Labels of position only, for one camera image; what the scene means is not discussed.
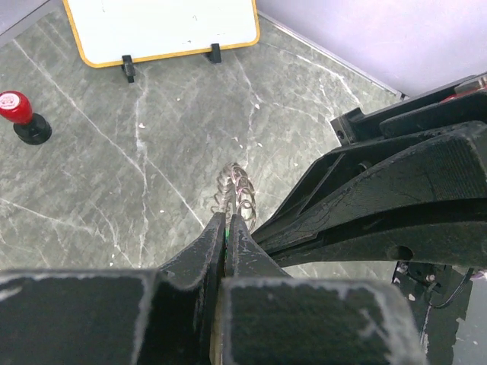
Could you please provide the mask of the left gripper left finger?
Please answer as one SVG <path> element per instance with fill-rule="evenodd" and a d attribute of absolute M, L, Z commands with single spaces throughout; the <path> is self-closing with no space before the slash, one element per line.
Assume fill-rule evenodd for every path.
<path fill-rule="evenodd" d="M 225 217 L 159 268 L 1 273 L 3 364 L 208 364 Z"/>

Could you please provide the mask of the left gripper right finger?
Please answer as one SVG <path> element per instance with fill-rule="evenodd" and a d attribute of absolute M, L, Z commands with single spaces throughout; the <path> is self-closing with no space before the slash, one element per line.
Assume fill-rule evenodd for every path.
<path fill-rule="evenodd" d="M 412 311 L 383 281 L 293 278 L 231 219 L 224 364 L 424 364 Z"/>

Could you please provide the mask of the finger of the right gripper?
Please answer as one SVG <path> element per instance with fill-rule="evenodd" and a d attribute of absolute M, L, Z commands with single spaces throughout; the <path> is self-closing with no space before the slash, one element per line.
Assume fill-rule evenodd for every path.
<path fill-rule="evenodd" d="M 266 252 L 281 266 L 404 261 L 480 268 L 486 265 L 486 216 L 400 214 L 335 227 L 316 221 L 270 224 Z"/>

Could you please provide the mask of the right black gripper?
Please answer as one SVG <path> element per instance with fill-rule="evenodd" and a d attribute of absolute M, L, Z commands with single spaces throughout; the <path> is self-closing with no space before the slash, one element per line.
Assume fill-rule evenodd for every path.
<path fill-rule="evenodd" d="M 356 108 L 333 119 L 343 146 L 387 140 L 336 148 L 315 160 L 277 212 L 253 233 L 254 240 L 263 247 L 286 247 L 397 208 L 484 198 L 484 121 L 486 74 L 373 113 Z"/>

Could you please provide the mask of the key with green tag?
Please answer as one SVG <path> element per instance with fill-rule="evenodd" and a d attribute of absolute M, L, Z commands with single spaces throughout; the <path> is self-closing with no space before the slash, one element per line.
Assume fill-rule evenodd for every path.
<path fill-rule="evenodd" d="M 225 261 L 227 260 L 228 257 L 228 240 L 230 236 L 230 230 L 229 228 L 225 228 L 225 235 L 224 235 L 224 259 Z"/>

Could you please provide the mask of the metal disc with keyrings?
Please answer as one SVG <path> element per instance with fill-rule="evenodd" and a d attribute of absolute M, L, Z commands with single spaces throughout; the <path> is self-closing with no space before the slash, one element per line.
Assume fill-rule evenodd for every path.
<path fill-rule="evenodd" d="M 225 213 L 228 223 L 233 215 L 240 215 L 252 232 L 256 225 L 256 192 L 244 168 L 237 162 L 225 164 L 216 178 L 216 189 L 211 213 Z"/>

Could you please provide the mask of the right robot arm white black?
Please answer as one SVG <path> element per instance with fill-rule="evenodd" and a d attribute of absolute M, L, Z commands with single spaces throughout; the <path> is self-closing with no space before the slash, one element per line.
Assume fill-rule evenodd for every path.
<path fill-rule="evenodd" d="M 315 160 L 253 239 L 282 267 L 388 261 L 428 361 L 450 364 L 486 269 L 486 76 L 331 125 Z"/>

